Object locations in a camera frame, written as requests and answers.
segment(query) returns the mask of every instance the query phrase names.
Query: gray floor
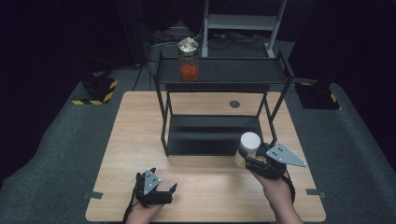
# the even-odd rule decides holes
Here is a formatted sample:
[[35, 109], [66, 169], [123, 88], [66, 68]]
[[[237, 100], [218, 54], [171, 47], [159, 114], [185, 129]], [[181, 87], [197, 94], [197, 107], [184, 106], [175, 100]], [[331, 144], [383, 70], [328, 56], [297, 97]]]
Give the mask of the gray floor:
[[[218, 49], [224, 44], [210, 43]], [[276, 41], [275, 52], [281, 49], [289, 55], [292, 46]], [[176, 46], [163, 50], [165, 55], [177, 54]], [[209, 56], [266, 54], [262, 42], [256, 42], [210, 49]], [[138, 73], [129, 68], [111, 73], [119, 84], [107, 105], [65, 102], [35, 157], [5, 180], [0, 192], [0, 223], [90, 223], [85, 218], [89, 199], [84, 194], [93, 189], [120, 100], [133, 90]], [[134, 90], [154, 90], [146, 67]], [[303, 109], [294, 88], [286, 96], [318, 190], [326, 194], [323, 223], [394, 223], [396, 175], [342, 88], [333, 84], [331, 90], [341, 110]]]

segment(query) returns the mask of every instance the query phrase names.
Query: glass jar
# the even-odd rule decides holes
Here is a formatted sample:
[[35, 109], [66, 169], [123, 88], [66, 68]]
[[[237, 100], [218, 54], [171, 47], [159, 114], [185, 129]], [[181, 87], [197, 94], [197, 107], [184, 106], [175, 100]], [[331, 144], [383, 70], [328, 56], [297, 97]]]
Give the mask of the glass jar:
[[198, 43], [187, 37], [177, 46], [180, 79], [186, 82], [195, 81], [199, 73]]
[[241, 142], [234, 156], [236, 165], [241, 168], [246, 168], [245, 158], [243, 158], [241, 154], [239, 154], [239, 149], [246, 151], [249, 157], [256, 158], [257, 149], [259, 149], [259, 146], [261, 144], [262, 140], [257, 134], [251, 132], [242, 134]]

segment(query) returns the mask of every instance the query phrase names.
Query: white shelf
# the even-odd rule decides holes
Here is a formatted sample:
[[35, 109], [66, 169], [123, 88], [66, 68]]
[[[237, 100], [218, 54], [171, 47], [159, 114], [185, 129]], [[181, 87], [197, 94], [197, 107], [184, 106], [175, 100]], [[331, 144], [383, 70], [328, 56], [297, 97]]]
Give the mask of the white shelf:
[[271, 31], [270, 42], [265, 43], [265, 50], [269, 58], [274, 58], [273, 45], [277, 30], [282, 21], [283, 11], [288, 0], [279, 0], [280, 7], [276, 16], [223, 15], [209, 13], [209, 0], [205, 0], [204, 43], [202, 57], [208, 56], [207, 33], [209, 29], [229, 30], [263, 30]]
[[209, 14], [207, 28], [272, 31], [275, 21], [275, 16]]

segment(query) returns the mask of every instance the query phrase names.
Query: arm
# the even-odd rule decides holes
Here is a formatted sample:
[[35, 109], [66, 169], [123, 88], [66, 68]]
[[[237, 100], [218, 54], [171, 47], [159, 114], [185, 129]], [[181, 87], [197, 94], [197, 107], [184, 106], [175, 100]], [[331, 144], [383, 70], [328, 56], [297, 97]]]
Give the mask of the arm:
[[274, 211], [277, 223], [303, 223], [294, 209], [289, 186], [282, 179], [270, 180], [254, 172], [251, 173], [262, 184], [265, 198], [269, 201]]
[[145, 207], [137, 203], [129, 214], [126, 224], [149, 224], [151, 219], [163, 208], [163, 206], [164, 204], [155, 204], [150, 207]]

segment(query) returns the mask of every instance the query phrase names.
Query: metal stand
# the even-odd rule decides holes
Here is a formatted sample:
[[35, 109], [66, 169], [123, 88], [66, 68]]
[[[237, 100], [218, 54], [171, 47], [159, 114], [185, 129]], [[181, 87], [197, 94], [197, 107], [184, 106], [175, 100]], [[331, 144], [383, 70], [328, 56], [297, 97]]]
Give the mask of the metal stand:
[[[233, 156], [240, 137], [245, 132], [262, 136], [259, 116], [264, 109], [273, 140], [277, 141], [274, 127], [276, 113], [291, 85], [294, 74], [279, 52], [274, 59], [200, 59], [200, 76], [195, 82], [182, 82], [178, 75], [177, 58], [163, 58], [159, 50], [153, 68], [154, 83], [163, 115], [162, 143], [169, 155], [223, 155]], [[266, 97], [271, 84], [284, 88], [271, 111]], [[166, 102], [160, 85], [164, 85]], [[172, 92], [249, 92], [262, 93], [256, 115], [185, 115], [172, 108]]]

